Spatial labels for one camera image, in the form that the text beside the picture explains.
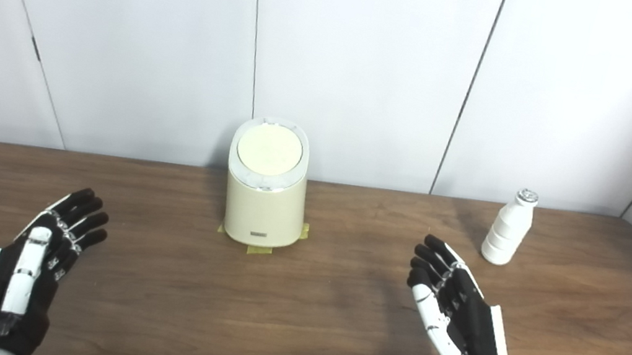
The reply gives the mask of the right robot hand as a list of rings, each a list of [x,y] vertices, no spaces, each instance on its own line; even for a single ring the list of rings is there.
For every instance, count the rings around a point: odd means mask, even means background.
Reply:
[[[462,257],[431,234],[414,253],[407,283],[436,352],[508,355],[501,308],[487,303]]]

